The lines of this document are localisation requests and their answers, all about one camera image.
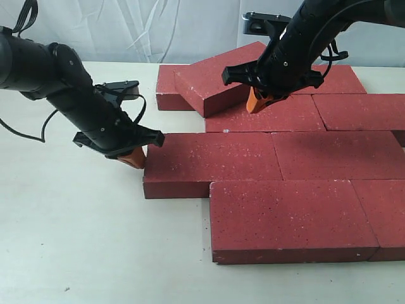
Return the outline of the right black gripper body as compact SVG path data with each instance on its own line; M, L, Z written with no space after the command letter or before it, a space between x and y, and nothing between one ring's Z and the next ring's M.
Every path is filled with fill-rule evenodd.
M284 31L270 37L257 60L225 67L224 85L246 84L263 97L287 97L306 87L318 88L325 75L311 69L313 62L321 58L333 63L348 57L346 51L338 51L335 41L345 26L337 18L342 9L343 1L304 1Z

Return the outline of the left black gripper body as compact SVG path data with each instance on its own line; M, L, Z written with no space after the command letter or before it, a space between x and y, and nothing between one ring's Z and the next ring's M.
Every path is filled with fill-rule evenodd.
M122 110L122 102L107 101L95 87L89 92L65 89L47 100L79 130L73 138L77 146L86 146L106 158L117 159L136 147L148 144L162 147L164 143L161 131L139 124L146 103L132 120Z

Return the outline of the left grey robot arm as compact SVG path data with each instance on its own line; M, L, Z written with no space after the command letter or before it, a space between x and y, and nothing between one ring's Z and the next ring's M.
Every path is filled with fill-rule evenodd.
M161 147L165 140L161 131L140 125L143 111L131 119L121 108L122 101L140 97L138 81L95 85L71 47L15 37L7 27L1 27L1 88L47 99L79 130L77 146L133 168L144 168L144 146Z

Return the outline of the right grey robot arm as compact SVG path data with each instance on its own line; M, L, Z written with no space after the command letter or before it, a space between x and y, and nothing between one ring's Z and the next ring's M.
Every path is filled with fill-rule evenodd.
M355 22L404 27L404 1L303 1L292 18L248 12L244 32L267 35L270 42L254 61L227 66L224 85L250 89L246 109L258 113L307 87L319 88L326 73L312 70L317 58L333 63L348 57L335 38Z

